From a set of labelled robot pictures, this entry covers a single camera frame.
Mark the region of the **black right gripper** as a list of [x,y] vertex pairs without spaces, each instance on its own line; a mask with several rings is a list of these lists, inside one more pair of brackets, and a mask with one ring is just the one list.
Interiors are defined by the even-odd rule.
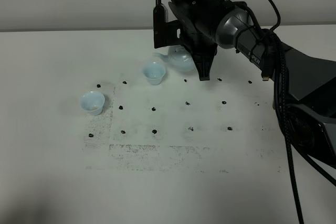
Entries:
[[[155,0],[155,6],[158,4],[163,4],[162,0]],[[169,7],[176,20],[166,21],[164,47],[183,45],[192,56],[199,80],[210,80],[217,45],[227,48],[227,41],[220,37],[226,22],[227,0],[171,0]]]

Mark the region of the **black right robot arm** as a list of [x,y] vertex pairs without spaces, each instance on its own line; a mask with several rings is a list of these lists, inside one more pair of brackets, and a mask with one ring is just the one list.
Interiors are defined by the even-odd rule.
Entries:
[[263,29],[245,2],[155,0],[154,46],[182,46],[199,79],[209,79],[218,48],[235,49],[274,83],[273,107],[289,143],[312,166],[335,167],[335,62],[305,55]]

